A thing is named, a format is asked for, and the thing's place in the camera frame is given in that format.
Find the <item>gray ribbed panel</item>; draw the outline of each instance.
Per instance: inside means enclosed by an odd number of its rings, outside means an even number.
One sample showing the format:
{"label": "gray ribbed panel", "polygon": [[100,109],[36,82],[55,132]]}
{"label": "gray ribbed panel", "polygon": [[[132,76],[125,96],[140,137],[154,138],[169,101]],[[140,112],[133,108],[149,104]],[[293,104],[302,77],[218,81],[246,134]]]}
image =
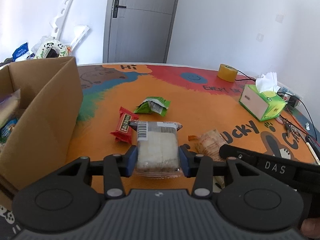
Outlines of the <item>gray ribbed panel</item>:
{"label": "gray ribbed panel", "polygon": [[16,240],[298,240],[290,229],[269,235],[249,233],[225,222],[207,200],[196,200],[186,190],[132,190],[110,200],[87,225],[56,235],[22,231]]}

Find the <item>table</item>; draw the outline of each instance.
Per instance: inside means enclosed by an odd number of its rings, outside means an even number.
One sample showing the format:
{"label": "table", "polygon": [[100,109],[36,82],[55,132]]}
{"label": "table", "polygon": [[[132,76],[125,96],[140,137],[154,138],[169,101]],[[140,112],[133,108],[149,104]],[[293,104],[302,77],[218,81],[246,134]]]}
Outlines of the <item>table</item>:
{"label": "table", "polygon": [[[84,99],[69,145],[66,162],[80,156],[92,161],[106,155],[124,154],[130,147],[115,142],[110,135],[122,106],[134,111],[147,96],[171,101],[165,117],[140,114],[143,121],[174,121],[183,125],[178,131],[179,145],[188,144],[196,151],[188,135],[218,129],[226,141],[237,147],[269,155],[279,155],[313,163],[315,160],[301,137],[287,137],[284,125],[275,120],[259,122],[239,103],[245,84],[252,81],[226,82],[217,71],[169,65],[86,65],[79,66]],[[288,113],[283,116],[295,123]],[[134,132],[132,143],[136,144]],[[186,188],[191,191],[194,178],[150,179],[133,175],[122,178],[126,193],[132,188]],[[102,177],[94,176],[92,187],[103,193]]]}

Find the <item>finger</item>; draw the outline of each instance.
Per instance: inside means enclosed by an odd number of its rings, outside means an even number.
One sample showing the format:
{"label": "finger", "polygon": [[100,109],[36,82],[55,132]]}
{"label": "finger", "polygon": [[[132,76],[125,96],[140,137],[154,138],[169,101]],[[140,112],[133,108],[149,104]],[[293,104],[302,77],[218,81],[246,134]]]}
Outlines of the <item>finger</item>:
{"label": "finger", "polygon": [[309,238],[320,237],[320,218],[305,219],[301,225],[301,233]]}

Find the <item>blue smiley face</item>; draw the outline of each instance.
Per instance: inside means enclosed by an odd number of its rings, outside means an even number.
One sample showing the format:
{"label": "blue smiley face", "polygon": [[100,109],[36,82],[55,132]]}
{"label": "blue smiley face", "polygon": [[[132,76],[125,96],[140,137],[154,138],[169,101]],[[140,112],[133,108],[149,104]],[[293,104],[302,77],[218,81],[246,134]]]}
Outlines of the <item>blue smiley face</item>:
{"label": "blue smiley face", "polygon": [[184,72],[184,73],[181,73],[180,76],[185,80],[188,80],[190,82],[197,83],[197,84],[207,84],[208,82],[204,77],[195,73]]}

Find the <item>brown cardboard box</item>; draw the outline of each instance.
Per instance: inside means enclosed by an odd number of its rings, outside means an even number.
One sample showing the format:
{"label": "brown cardboard box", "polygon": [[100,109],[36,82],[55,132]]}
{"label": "brown cardboard box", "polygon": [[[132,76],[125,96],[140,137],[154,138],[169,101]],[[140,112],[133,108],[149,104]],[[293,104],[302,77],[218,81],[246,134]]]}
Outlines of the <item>brown cardboard box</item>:
{"label": "brown cardboard box", "polygon": [[[0,93],[18,89],[25,111],[0,153],[0,188],[13,194],[65,164],[83,97],[73,57],[6,65]],[[0,204],[7,201],[2,198]]]}

